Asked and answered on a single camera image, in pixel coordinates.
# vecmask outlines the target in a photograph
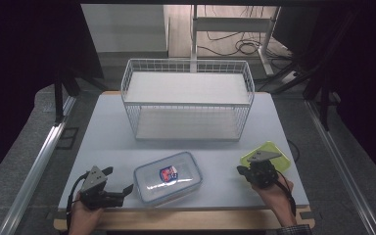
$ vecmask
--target white wire basket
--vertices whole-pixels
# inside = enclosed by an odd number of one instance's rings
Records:
[[[238,141],[254,97],[245,61],[131,59],[121,82],[136,139]]]

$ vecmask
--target label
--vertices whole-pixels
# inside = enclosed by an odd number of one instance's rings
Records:
[[[178,171],[172,165],[160,170],[160,177],[163,183],[174,184],[178,179]]]

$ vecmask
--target gray floor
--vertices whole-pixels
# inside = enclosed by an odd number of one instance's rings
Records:
[[[112,90],[119,90],[126,58],[101,55],[105,80]],[[264,78],[257,60],[251,60],[254,78]],[[39,182],[27,207],[16,234],[58,234],[53,218],[65,183],[80,146],[86,125],[101,91],[88,83],[77,80],[82,89],[73,107],[67,129],[67,138],[61,139],[58,149]],[[264,87],[270,90],[280,85],[276,80]],[[292,141],[292,153],[302,178],[315,218],[314,234],[368,234],[340,175],[331,160],[318,130],[315,128],[302,90],[305,84],[273,96],[286,137]],[[20,190],[24,179],[38,155],[42,143],[54,123],[52,111],[54,93],[47,87],[37,93],[35,109],[4,162],[0,165],[0,226]],[[335,108],[329,110],[330,134],[342,153],[351,174],[376,215],[376,167],[342,124]],[[76,131],[71,142],[69,134]]]

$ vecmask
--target hand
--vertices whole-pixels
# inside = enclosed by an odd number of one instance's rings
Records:
[[[70,235],[88,235],[96,228],[102,216],[103,209],[91,211],[79,201],[80,193],[75,196],[75,203],[71,210]]]
[[[289,180],[285,180],[282,175],[279,174],[279,182],[283,184],[286,188],[293,190],[293,183]],[[252,184],[252,188],[258,192],[261,196],[261,199],[264,203],[270,207],[270,209],[274,212],[277,219],[279,220],[280,224],[283,227],[296,225],[295,216],[292,213],[291,205],[289,203],[288,198],[279,186],[273,184],[272,186],[264,189],[258,188],[256,185]]]

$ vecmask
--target yellow-green lid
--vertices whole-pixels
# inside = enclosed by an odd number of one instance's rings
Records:
[[[260,147],[253,149],[249,154],[241,157],[241,165],[249,167],[250,163],[247,161],[247,159],[254,155],[258,150],[281,154],[282,156],[270,160],[274,167],[280,172],[284,172],[289,168],[289,166],[291,166],[291,161],[288,159],[288,157],[286,157],[286,155],[271,141],[265,142]]]

